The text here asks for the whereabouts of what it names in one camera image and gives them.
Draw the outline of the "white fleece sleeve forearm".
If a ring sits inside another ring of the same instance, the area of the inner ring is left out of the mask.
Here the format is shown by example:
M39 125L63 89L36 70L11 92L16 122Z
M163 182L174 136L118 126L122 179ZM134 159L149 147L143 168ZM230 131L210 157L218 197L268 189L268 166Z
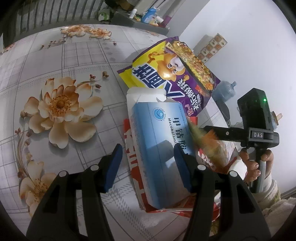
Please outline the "white fleece sleeve forearm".
M295 207L295 198L281 199L276 180L269 174L263 183L263 191L254 193L257 204L267 223L271 236L283 226Z

